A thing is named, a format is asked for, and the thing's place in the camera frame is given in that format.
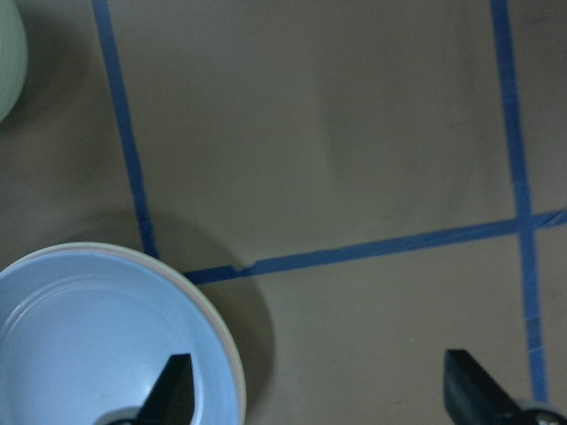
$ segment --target plate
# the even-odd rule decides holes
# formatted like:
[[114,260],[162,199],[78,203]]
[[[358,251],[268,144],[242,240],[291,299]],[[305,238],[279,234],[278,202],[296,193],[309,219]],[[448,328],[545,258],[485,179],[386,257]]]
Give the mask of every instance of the plate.
[[185,277],[140,252],[67,243],[15,262],[0,273],[0,325],[3,425],[134,417],[168,357],[185,352],[191,424],[244,423],[244,373],[221,316]]
[[26,32],[12,0],[0,0],[0,121],[18,100],[27,70]]

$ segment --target black object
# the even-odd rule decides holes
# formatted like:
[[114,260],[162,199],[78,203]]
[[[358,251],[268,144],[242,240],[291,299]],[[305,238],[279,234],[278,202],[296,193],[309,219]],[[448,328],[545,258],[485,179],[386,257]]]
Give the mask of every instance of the black object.
[[558,413],[521,409],[465,350],[447,350],[443,387],[455,425],[567,425]]
[[176,354],[167,361],[137,417],[107,425],[189,425],[194,410],[191,356]]

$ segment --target light green object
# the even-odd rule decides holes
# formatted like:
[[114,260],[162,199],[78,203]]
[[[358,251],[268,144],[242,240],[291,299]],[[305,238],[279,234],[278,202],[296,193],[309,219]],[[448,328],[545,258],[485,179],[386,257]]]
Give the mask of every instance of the light green object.
[[0,0],[0,121],[12,110],[27,70],[26,33],[13,0]]

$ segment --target light blue plate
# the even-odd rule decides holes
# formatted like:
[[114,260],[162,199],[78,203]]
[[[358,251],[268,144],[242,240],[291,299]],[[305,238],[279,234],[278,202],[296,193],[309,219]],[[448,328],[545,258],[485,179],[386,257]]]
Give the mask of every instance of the light blue plate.
[[135,416],[168,357],[189,352],[192,424],[242,425],[237,348],[205,297],[139,252],[39,251],[0,273],[0,423],[99,425]]

